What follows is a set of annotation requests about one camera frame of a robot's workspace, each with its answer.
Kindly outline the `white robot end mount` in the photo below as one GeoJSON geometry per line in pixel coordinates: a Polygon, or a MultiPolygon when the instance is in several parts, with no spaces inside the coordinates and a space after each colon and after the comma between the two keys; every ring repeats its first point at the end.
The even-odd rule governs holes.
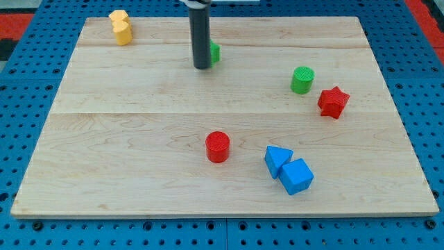
{"type": "Polygon", "coordinates": [[[206,8],[211,4],[211,0],[179,0],[188,8],[206,8]]]}

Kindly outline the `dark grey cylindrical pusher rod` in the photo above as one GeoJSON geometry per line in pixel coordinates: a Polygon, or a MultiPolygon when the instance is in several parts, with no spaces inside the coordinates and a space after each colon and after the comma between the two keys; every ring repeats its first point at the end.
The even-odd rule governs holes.
{"type": "Polygon", "coordinates": [[[194,67],[207,69],[211,66],[209,4],[189,2],[188,9],[194,67]]]}

